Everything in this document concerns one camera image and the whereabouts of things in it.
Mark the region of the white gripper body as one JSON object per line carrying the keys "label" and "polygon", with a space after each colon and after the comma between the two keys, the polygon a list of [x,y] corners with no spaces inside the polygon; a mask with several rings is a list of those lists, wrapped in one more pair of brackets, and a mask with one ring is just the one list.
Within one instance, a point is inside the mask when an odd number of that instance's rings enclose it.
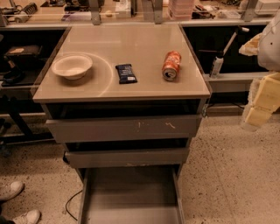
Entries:
{"label": "white gripper body", "polygon": [[259,44],[262,34],[256,34],[239,49],[239,53],[245,56],[254,56],[259,53]]}

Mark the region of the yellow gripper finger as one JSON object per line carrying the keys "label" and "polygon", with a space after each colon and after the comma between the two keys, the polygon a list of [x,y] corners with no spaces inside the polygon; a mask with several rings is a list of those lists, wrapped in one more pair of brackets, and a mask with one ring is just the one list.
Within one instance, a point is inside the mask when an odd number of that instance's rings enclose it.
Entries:
{"label": "yellow gripper finger", "polygon": [[244,127],[260,128],[280,108],[280,73],[253,79],[248,104],[244,109]]}

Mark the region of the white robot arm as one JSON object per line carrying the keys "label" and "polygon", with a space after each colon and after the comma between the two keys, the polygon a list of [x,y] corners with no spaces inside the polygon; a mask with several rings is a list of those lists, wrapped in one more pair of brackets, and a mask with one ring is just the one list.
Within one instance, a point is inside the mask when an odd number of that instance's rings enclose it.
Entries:
{"label": "white robot arm", "polygon": [[280,108],[280,12],[261,33],[242,45],[239,53],[256,55],[258,65],[269,71],[268,75],[253,79],[242,113],[241,126],[256,131]]}

